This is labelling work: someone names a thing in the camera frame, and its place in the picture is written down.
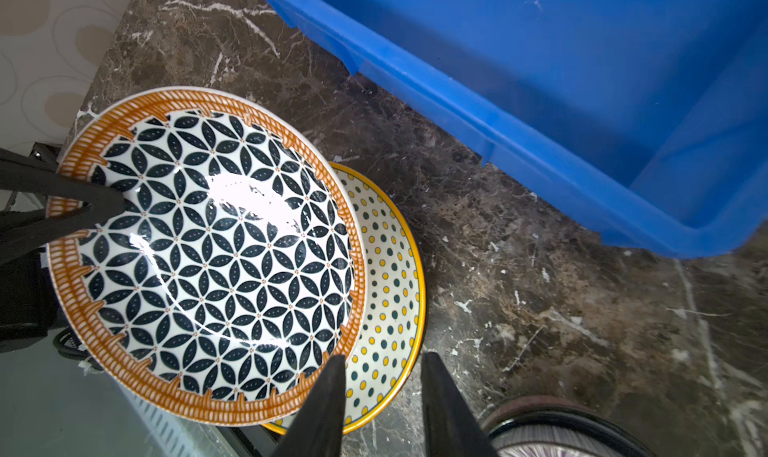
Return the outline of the blue plastic bin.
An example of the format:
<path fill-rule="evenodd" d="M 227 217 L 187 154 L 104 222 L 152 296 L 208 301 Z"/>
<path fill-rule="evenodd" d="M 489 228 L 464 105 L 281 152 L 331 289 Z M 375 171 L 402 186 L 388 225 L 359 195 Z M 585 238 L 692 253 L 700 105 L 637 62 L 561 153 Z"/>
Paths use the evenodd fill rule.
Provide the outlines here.
<path fill-rule="evenodd" d="M 767 219 L 767 0 L 266 0 L 606 245 Z"/>

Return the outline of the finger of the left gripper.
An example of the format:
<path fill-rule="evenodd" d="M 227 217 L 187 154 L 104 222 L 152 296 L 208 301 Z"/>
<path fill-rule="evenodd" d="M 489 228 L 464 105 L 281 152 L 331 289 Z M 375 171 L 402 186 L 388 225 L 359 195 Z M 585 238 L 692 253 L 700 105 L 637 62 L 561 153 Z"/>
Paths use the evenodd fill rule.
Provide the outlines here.
<path fill-rule="evenodd" d="M 102 224 L 124 211 L 123 194 L 113 188 L 58 174 L 50 165 L 1 150 L 1 189 L 38 193 L 75 201 L 75 209 L 57 217 L 40 213 L 10 213 L 1 216 L 1 228 L 32 229 L 45 224 L 53 229 L 84 229 Z"/>
<path fill-rule="evenodd" d="M 74 232 L 101 224 L 114 216 L 113 210 L 84 207 L 57 216 L 45 216 L 43 209 L 1 212 L 1 264 Z"/>

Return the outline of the dotted yellow rim plate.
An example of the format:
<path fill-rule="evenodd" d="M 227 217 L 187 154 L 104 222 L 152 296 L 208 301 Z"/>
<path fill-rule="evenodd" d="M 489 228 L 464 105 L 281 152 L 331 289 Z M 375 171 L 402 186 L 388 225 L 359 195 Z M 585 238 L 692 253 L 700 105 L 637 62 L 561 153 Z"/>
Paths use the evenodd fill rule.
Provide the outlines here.
<path fill-rule="evenodd" d="M 154 369 L 186 390 L 268 402 L 278 432 L 326 359 L 345 351 L 344 428 L 360 428 L 403 386 L 422 341 L 415 239 L 385 193 L 350 169 L 273 158 L 252 170 L 250 184 L 278 217 L 211 220 L 209 245 L 232 240 L 227 269 L 201 265 L 213 285 L 196 287 L 185 272 L 165 271 L 165 311 L 146 276 L 118 272 L 107 258 L 115 238 L 85 241 L 86 262 L 98 266 L 88 284 L 105 300 L 101 318 L 129 330 L 129 349 L 152 351 Z"/>

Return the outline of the purple striped small bowl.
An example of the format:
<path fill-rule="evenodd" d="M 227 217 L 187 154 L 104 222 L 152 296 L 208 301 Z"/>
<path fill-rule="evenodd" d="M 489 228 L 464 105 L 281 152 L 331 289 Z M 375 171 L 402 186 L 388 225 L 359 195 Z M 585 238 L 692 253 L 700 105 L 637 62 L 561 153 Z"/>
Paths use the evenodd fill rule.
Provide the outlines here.
<path fill-rule="evenodd" d="M 528 396 L 502 404 L 481 428 L 500 456 L 652 456 L 617 424 L 575 402 Z"/>

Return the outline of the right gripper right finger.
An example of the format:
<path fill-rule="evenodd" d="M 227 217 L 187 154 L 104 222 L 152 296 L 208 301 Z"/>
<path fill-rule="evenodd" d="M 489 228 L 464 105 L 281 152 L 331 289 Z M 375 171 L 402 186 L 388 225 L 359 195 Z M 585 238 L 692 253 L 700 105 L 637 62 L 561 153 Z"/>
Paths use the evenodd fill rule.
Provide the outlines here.
<path fill-rule="evenodd" d="M 497 456 L 440 356 L 421 357 L 426 456 Z"/>

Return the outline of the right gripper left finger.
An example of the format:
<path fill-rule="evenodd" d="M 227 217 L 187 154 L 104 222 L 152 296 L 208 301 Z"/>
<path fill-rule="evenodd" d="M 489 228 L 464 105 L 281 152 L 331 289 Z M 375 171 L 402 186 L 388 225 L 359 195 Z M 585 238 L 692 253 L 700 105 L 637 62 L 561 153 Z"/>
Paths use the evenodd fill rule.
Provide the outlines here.
<path fill-rule="evenodd" d="M 345 377 L 345 357 L 331 357 L 288 432 L 272 453 L 273 457 L 340 455 L 346 405 Z"/>

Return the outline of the flower pattern orange rim plate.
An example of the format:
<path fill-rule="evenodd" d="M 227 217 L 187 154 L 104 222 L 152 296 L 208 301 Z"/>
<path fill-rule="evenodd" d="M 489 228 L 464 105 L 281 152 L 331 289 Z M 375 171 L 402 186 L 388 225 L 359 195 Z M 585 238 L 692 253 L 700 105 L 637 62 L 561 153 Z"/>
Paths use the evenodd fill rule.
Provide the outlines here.
<path fill-rule="evenodd" d="M 351 354 L 360 225 L 329 163 L 272 112 L 208 88 L 141 92 L 94 117 L 59 173 L 123 206 L 47 255 L 77 336 L 137 396 L 199 422 L 263 424 Z"/>

